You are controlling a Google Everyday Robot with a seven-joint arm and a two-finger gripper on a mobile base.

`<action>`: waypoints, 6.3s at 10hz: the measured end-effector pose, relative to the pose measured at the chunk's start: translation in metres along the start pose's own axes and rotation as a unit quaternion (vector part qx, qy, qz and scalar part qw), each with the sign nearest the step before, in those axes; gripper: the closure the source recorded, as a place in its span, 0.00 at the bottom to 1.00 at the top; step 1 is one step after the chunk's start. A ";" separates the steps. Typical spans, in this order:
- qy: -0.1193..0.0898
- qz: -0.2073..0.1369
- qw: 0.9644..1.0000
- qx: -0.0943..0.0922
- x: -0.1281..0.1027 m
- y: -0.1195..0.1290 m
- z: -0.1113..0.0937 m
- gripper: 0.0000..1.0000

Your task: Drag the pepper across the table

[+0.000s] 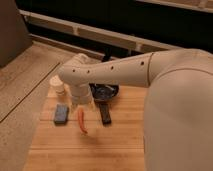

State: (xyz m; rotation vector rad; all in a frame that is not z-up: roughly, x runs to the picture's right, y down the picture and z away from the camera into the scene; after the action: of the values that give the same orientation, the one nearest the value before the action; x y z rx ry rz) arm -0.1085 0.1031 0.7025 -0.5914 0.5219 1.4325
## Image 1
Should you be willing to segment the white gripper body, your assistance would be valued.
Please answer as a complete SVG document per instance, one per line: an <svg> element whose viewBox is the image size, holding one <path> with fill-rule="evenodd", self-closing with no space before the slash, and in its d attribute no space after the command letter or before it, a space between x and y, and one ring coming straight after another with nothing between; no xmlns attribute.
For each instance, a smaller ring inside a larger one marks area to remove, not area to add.
<svg viewBox="0 0 213 171"><path fill-rule="evenodd" d="M70 98L74 106L87 105L93 97L88 84L70 85Z"/></svg>

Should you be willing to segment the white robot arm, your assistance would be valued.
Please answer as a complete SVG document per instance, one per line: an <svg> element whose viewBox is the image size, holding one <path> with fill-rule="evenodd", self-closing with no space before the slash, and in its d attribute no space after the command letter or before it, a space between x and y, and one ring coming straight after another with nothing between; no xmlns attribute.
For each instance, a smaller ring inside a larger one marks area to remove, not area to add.
<svg viewBox="0 0 213 171"><path fill-rule="evenodd" d="M213 171L212 53L176 49L96 64L77 54L58 74L76 102L91 83L146 87L146 171Z"/></svg>

